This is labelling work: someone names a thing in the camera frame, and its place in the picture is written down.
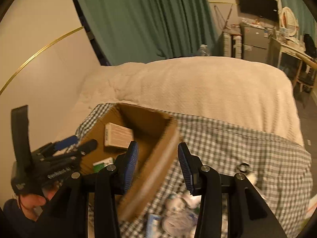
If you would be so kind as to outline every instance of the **floor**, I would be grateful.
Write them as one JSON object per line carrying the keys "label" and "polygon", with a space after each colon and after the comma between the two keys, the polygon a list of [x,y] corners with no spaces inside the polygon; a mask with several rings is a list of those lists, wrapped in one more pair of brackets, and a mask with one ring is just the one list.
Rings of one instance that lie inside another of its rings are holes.
{"label": "floor", "polygon": [[305,143],[305,149],[312,155],[311,173],[313,175],[312,196],[317,194],[317,105],[312,97],[309,97],[306,107],[296,100],[298,116],[301,121],[301,129]]}

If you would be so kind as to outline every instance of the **blue and white package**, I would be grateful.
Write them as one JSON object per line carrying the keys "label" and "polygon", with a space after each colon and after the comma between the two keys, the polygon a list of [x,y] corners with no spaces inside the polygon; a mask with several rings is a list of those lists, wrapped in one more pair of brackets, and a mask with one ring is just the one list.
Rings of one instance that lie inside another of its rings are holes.
{"label": "blue and white package", "polygon": [[146,225],[146,238],[158,238],[160,235],[158,231],[160,221],[161,216],[149,214]]}

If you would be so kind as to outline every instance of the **green curtain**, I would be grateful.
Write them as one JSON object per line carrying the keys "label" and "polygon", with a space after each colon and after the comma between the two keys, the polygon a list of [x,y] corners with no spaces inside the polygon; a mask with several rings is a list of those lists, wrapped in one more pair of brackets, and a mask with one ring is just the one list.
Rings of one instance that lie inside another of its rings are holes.
{"label": "green curtain", "polygon": [[78,2],[112,65],[190,56],[201,44],[216,49],[217,35],[207,0]]}
{"label": "green curtain", "polygon": [[315,19],[303,0],[281,0],[282,7],[289,7],[298,19],[299,35],[309,34],[315,41]]}

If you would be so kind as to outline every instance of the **gingham fabric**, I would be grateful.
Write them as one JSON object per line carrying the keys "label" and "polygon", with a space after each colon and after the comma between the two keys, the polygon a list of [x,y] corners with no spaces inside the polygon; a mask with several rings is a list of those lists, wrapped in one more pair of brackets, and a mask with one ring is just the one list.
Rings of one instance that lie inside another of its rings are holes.
{"label": "gingham fabric", "polygon": [[[82,139],[114,104],[99,104],[78,127]],[[257,187],[289,238],[296,237],[302,224],[310,193],[312,176],[310,154],[300,145],[277,135],[246,129],[223,121],[200,116],[166,112],[178,120],[183,141],[202,163],[219,173],[233,176],[237,166],[248,163],[257,175]],[[142,216],[132,223],[121,224],[122,237],[145,237],[148,213],[164,215],[169,194],[183,193],[185,183],[177,159],[171,165],[155,198],[147,204]],[[227,208],[223,203],[222,237],[227,236]],[[170,237],[160,230],[160,237]]]}

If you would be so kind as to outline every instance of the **silver bolt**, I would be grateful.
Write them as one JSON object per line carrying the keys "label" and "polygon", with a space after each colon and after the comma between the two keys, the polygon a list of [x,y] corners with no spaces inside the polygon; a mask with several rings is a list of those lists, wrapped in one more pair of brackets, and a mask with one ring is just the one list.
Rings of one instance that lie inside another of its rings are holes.
{"label": "silver bolt", "polygon": [[113,170],[115,170],[116,169],[116,166],[115,165],[108,165],[107,166],[107,170],[108,171],[113,171]]}
{"label": "silver bolt", "polygon": [[236,174],[236,177],[239,179],[239,180],[244,180],[245,179],[245,175],[243,173],[237,173]]}
{"label": "silver bolt", "polygon": [[209,166],[202,166],[200,169],[202,171],[204,171],[204,172],[209,172],[210,171],[210,167]]}
{"label": "silver bolt", "polygon": [[73,179],[77,179],[77,178],[79,178],[79,176],[80,176],[80,173],[78,173],[78,172],[72,173],[72,178]]}

